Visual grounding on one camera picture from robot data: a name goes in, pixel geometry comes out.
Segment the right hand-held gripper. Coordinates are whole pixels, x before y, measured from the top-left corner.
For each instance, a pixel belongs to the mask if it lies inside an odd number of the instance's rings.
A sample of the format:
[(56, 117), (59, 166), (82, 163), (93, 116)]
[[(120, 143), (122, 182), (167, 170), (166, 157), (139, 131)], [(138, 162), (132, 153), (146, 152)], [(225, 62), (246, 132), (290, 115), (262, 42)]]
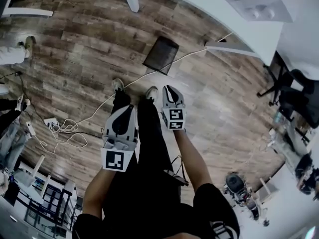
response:
[(167, 129), (184, 130), (186, 109), (182, 93), (172, 86), (165, 85), (162, 89), (162, 103), (161, 114)]

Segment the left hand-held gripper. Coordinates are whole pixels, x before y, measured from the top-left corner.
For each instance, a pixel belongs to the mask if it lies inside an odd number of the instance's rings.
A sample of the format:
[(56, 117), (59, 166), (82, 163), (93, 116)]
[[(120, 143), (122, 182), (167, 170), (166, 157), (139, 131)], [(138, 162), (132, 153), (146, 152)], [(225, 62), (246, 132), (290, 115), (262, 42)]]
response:
[(100, 149), (104, 170), (126, 172), (138, 145), (135, 123), (136, 109), (133, 105), (116, 110), (107, 119), (104, 145)]

